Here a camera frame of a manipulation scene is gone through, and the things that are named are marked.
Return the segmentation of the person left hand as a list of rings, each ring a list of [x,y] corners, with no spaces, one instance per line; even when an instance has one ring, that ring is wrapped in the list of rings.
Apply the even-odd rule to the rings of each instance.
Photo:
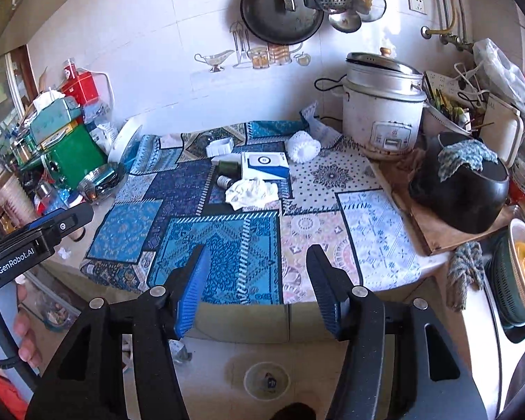
[[[19,356],[33,369],[37,369],[42,362],[42,355],[37,347],[35,331],[32,329],[31,319],[24,309],[17,308],[17,316],[13,322],[13,328],[18,337],[21,338]],[[6,377],[4,370],[0,368],[0,376]]]

